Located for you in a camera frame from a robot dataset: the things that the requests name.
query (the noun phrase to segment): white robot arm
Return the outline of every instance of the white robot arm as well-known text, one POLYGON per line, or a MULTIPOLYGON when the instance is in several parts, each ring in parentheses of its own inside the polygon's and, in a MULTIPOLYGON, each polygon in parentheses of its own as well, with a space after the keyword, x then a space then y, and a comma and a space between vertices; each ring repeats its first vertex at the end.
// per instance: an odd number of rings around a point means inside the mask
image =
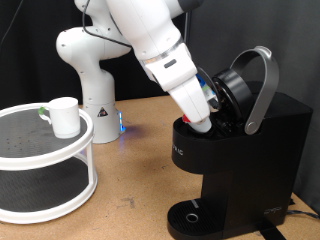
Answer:
POLYGON ((106 0, 124 37, 149 78, 169 92, 192 123, 206 122, 210 109, 199 85, 197 68, 171 18, 203 0, 106 0))
MULTIPOLYGON (((75 0, 80 11, 84 11, 87 0, 75 0)), ((91 0, 86 13, 93 26, 91 33, 129 44, 115 26, 105 0, 91 0)), ((60 33, 56 42, 60 57, 77 71, 83 93, 83 110, 95 126, 94 143, 107 143, 120 135, 120 116, 115 106, 114 79, 100 69, 99 61, 120 57, 131 48, 87 34, 82 27, 60 33)))

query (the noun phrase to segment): table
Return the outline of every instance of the table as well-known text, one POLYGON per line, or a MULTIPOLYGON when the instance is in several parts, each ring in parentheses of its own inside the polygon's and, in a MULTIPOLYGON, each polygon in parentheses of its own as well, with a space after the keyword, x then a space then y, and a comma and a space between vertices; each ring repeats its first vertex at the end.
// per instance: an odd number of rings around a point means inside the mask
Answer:
MULTIPOLYGON (((99 184, 76 211, 45 223, 0 224, 0 239, 162 240, 172 205, 200 196, 202 177, 182 171, 171 160, 172 124, 182 112, 169 97, 117 102, 126 133, 109 144, 94 145, 99 184)), ((297 196, 289 209, 313 212, 297 196)), ((278 227, 290 240, 319 240, 320 222, 288 216, 278 227)), ((263 240, 258 233, 235 240, 263 240)))

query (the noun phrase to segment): black wall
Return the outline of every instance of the black wall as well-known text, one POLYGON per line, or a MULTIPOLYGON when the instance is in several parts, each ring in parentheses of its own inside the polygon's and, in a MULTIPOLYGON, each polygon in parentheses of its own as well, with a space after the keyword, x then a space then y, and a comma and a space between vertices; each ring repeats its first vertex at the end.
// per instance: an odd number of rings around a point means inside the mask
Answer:
MULTIPOLYGON (((0 0, 1 39, 19 3, 0 0)), ((0 109, 62 96, 82 103, 78 74, 59 57, 55 46, 60 32, 82 25, 81 14, 73 0, 24 1, 0 55, 0 109)), ((184 19, 183 15, 174 20, 182 33, 184 19)), ((167 95, 148 79, 133 51, 100 65, 115 78, 116 100, 167 95)))
MULTIPOLYGON (((192 13, 189 48, 210 75, 244 50, 268 47, 280 67, 278 91, 314 109, 294 191, 320 213, 320 2, 313 0, 205 1, 192 13)), ((246 80, 263 80, 262 60, 246 80)))

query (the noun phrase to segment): mug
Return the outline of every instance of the mug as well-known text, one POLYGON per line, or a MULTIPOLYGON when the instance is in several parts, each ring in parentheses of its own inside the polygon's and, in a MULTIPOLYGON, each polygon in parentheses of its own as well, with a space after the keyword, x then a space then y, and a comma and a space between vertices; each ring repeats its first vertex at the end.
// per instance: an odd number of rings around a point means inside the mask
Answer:
POLYGON ((80 133, 80 116, 78 100, 71 97, 57 98, 38 110, 39 116, 52 124, 57 138, 72 138, 80 133), (50 118, 44 115, 50 112, 50 118))

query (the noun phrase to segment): coffee maker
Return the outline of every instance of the coffee maker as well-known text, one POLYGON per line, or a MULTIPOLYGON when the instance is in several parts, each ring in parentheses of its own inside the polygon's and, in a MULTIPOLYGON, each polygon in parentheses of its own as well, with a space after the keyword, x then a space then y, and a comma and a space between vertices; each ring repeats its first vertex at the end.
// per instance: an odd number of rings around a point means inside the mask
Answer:
POLYGON ((312 109, 276 92, 279 70, 272 52, 256 47, 216 74, 221 110, 212 129, 198 134, 177 119, 172 160, 203 175, 198 199, 175 204, 168 231, 175 239, 218 240, 264 231, 284 223, 312 109), (245 82, 242 71, 256 57, 265 79, 245 82))

